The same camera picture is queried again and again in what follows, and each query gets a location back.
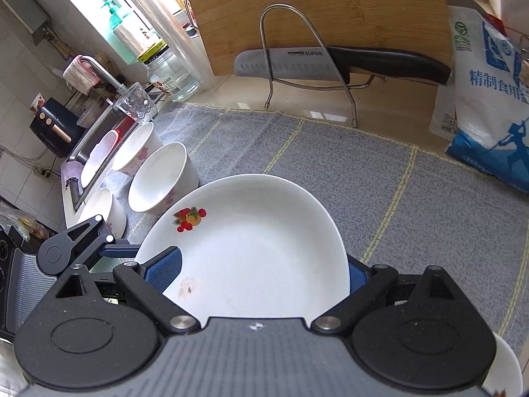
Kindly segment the grey blue checked cloth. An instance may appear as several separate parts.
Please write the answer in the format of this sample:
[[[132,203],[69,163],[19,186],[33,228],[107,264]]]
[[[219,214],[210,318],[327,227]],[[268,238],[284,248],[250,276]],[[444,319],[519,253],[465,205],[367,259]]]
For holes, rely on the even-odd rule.
[[[280,112],[181,104],[154,128],[200,181],[284,177],[332,215],[349,255],[401,273],[444,267],[515,351],[528,334],[528,198],[416,146]]]

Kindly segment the bamboo cutting board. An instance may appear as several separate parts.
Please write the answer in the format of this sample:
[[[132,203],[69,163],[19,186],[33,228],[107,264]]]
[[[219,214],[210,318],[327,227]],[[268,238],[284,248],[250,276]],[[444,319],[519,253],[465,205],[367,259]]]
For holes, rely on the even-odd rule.
[[[216,75],[231,74],[240,52],[260,48],[260,15],[279,3],[302,11],[325,45],[390,48],[452,63],[446,0],[189,1]]]

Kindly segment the white fruit plate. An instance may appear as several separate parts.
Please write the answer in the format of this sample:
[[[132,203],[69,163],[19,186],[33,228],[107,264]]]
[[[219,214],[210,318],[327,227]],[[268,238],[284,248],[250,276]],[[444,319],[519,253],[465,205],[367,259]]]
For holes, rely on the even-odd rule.
[[[199,187],[169,208],[135,257],[182,256],[164,296],[205,325],[212,317],[302,318],[350,294],[344,242],[325,207],[284,178],[247,174]]]
[[[523,393],[523,376],[513,349],[494,333],[496,356],[482,387],[492,396],[519,397]]]

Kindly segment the chrome faucet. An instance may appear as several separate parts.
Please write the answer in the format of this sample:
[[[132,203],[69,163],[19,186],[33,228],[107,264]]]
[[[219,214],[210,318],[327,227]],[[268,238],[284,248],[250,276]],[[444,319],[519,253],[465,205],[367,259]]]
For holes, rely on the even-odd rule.
[[[119,82],[104,66],[102,66],[95,58],[90,56],[80,55],[80,60],[89,64],[100,76],[102,76],[109,84],[111,84],[119,95],[124,95],[127,92],[126,85]]]

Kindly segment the clear glass mug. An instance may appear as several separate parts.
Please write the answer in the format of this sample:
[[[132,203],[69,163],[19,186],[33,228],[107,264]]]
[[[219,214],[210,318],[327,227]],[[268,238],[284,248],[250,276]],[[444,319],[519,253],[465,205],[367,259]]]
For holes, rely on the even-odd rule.
[[[121,85],[117,92],[119,97],[113,108],[131,117],[138,125],[144,125],[158,115],[158,105],[139,82],[131,86]]]

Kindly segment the glass jar green lid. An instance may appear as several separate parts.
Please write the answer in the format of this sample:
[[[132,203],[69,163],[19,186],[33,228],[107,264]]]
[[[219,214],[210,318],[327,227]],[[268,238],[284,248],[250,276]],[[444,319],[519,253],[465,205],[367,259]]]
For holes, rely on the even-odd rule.
[[[171,101],[186,101],[200,87],[200,83],[168,46],[159,50],[145,64],[150,83],[163,91]]]

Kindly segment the steel kitchen sink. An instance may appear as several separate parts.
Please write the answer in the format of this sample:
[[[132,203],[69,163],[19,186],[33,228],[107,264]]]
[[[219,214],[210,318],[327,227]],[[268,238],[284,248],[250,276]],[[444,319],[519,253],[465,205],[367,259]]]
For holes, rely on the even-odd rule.
[[[60,176],[64,207],[69,207],[73,213],[82,209],[90,195],[97,190],[102,179],[111,170],[111,164],[120,146],[137,127],[138,124],[131,117],[126,116],[119,110],[115,110],[111,104],[107,105],[61,165]],[[82,188],[80,181],[82,169],[93,148],[110,130],[118,132],[117,144],[104,160],[92,182],[89,183],[88,187]]]

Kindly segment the black handled kitchen knife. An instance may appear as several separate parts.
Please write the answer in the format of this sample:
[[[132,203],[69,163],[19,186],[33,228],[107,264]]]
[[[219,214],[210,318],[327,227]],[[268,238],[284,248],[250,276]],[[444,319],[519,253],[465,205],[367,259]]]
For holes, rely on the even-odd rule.
[[[360,70],[384,77],[445,84],[451,73],[449,66],[415,52],[336,46],[327,49],[342,74],[345,74],[345,69],[349,69],[350,73]],[[262,49],[241,52],[235,57],[233,68],[237,76],[265,79]]]

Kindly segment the green dish soap bottle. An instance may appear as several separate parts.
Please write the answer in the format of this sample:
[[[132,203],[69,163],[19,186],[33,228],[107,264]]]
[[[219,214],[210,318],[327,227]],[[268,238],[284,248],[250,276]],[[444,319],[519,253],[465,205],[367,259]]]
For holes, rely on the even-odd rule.
[[[109,11],[109,28],[114,31],[124,22],[126,16],[131,14],[131,11],[126,7],[118,7],[113,0],[107,0],[102,8],[107,8]]]

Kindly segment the blue white salt bag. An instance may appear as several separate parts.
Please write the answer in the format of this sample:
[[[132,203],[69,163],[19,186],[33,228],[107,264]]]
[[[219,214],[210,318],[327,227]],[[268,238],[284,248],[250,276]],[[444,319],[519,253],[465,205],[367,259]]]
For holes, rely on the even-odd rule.
[[[432,134],[447,154],[528,190],[528,86],[524,60],[500,19],[474,0],[447,0],[453,70],[437,90]]]

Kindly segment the white floral bowl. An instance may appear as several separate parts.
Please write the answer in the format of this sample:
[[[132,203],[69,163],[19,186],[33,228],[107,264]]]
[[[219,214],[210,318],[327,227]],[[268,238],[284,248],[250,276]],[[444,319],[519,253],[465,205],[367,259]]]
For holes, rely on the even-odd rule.
[[[80,214],[78,223],[101,215],[112,234],[121,239],[126,230],[126,211],[108,188],[101,188],[88,200]]]
[[[162,215],[198,186],[198,172],[185,145],[165,144],[135,174],[128,205],[134,212]]]
[[[110,130],[93,148],[86,164],[82,169],[80,179],[82,188],[88,187],[89,183],[92,182],[92,179],[95,177],[104,160],[116,146],[117,140],[118,132],[116,130]]]

